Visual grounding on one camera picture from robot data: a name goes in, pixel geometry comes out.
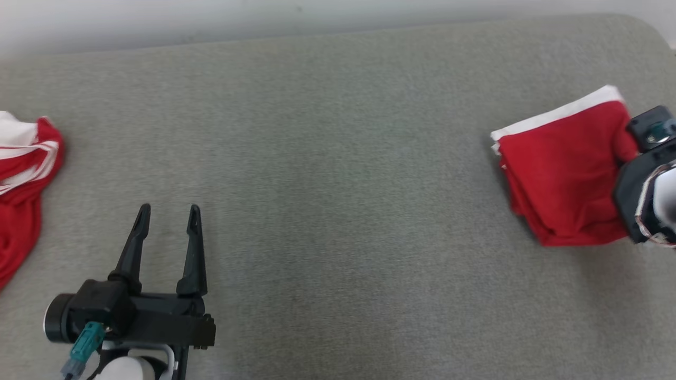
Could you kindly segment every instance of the teal connector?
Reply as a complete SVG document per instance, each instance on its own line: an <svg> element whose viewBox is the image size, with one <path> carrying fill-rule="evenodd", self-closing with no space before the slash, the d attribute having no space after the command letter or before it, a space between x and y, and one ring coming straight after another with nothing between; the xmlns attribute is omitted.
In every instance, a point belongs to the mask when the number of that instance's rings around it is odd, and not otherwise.
<svg viewBox="0 0 676 380"><path fill-rule="evenodd" d="M101 323L89 322L84 326L84 330L70 350L70 359L61 369L64 379L78 380L82 376L89 357L101 347L104 337L105 329Z"/></svg>

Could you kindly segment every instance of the gray table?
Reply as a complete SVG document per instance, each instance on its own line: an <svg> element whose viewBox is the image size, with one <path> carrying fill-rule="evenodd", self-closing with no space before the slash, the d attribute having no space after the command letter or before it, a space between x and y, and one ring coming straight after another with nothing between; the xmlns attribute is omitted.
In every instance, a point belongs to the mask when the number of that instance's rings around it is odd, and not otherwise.
<svg viewBox="0 0 676 380"><path fill-rule="evenodd" d="M37 248L0 293L3 379L56 379L45 307L114 267L172 291L202 207L216 347L189 379L672 379L676 256L542 248L489 132L605 84L676 110L676 58L625 16L34 57L0 109L68 144Z"/></svg>

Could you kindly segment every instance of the white wall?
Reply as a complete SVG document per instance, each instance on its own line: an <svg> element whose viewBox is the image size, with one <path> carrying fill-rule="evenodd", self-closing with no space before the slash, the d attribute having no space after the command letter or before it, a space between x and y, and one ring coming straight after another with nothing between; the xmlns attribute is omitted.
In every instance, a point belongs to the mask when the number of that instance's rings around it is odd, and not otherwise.
<svg viewBox="0 0 676 380"><path fill-rule="evenodd" d="M0 56L592 12L676 47L675 0L0 0Z"/></svg>

